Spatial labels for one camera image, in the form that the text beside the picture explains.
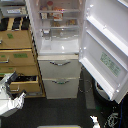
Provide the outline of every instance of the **drawer handle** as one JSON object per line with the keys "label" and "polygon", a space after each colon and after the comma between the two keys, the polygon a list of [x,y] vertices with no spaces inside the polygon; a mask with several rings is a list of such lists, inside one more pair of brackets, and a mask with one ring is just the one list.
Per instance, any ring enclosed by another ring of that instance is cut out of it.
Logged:
{"label": "drawer handle", "polygon": [[54,83],[56,83],[56,84],[66,84],[66,83],[68,83],[69,81],[65,81],[65,82],[52,81],[52,82],[54,82]]}
{"label": "drawer handle", "polygon": [[0,61],[0,64],[1,63],[8,63],[9,62],[9,59],[7,59],[6,61]]}
{"label": "drawer handle", "polygon": [[57,64],[56,62],[50,62],[50,64],[57,65],[57,66],[63,66],[63,65],[69,64],[69,63],[71,63],[71,62],[69,61],[69,62],[65,62],[63,64]]}
{"label": "drawer handle", "polygon": [[2,44],[2,40],[0,40],[0,44]]}
{"label": "drawer handle", "polygon": [[11,90],[11,92],[19,92],[20,88],[18,86],[17,90]]}

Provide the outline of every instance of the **open refrigerator door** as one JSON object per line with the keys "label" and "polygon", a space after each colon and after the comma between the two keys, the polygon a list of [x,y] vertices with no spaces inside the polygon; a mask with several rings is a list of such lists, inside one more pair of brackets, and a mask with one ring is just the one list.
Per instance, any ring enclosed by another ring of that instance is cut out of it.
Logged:
{"label": "open refrigerator door", "polygon": [[128,92],[128,1],[87,0],[79,61],[120,103]]}

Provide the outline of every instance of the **dark floor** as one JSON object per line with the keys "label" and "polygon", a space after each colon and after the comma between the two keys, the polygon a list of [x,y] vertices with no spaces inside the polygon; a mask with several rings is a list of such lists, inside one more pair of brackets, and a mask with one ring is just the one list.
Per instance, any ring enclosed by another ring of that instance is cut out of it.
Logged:
{"label": "dark floor", "polygon": [[37,128],[45,125],[79,125],[82,128],[93,128],[91,115],[98,117],[103,128],[106,119],[100,110],[86,108],[85,94],[80,91],[77,99],[26,98],[22,110],[2,118],[2,128]]}

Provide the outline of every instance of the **refrigerator drawer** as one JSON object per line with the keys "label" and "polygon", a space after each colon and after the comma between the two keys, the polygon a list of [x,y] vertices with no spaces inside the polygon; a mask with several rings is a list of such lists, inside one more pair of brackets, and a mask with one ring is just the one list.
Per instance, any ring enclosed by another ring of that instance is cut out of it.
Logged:
{"label": "refrigerator drawer", "polygon": [[36,77],[35,80],[12,82],[10,90],[12,93],[20,93],[23,90],[27,93],[40,92],[39,79]]}
{"label": "refrigerator drawer", "polygon": [[0,76],[4,76],[4,74],[6,73],[13,73],[14,71],[16,71],[18,75],[25,75],[25,76],[38,75],[36,65],[30,65],[30,66],[0,67]]}
{"label": "refrigerator drawer", "polygon": [[0,32],[0,49],[31,48],[28,31]]}
{"label": "refrigerator drawer", "polygon": [[25,6],[3,6],[1,11],[4,17],[24,17],[27,15]]}
{"label": "refrigerator drawer", "polygon": [[1,66],[35,65],[32,50],[0,50]]}
{"label": "refrigerator drawer", "polygon": [[47,99],[77,98],[79,79],[43,80]]}
{"label": "refrigerator drawer", "polygon": [[78,59],[58,60],[55,58],[54,60],[53,58],[53,60],[42,60],[41,56],[39,56],[38,62],[42,78],[71,78],[80,76],[81,63],[78,62]]}
{"label": "refrigerator drawer", "polygon": [[0,0],[0,5],[7,6],[7,5],[25,5],[24,0]]}

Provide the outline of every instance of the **white refrigerator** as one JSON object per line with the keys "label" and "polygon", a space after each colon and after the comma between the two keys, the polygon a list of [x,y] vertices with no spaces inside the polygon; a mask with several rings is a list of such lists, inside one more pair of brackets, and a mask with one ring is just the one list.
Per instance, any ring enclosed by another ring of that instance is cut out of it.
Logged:
{"label": "white refrigerator", "polygon": [[[44,68],[41,70],[43,81],[47,78],[52,79],[54,84],[69,82],[53,81],[56,79],[52,73],[54,69],[51,72],[45,70],[49,67],[47,63],[44,64],[46,60],[77,59],[101,85],[110,100],[120,103],[128,92],[128,0],[26,0],[26,5],[40,69]],[[49,63],[64,67],[70,62]],[[80,73],[80,64],[72,71],[71,67],[67,74]]]}

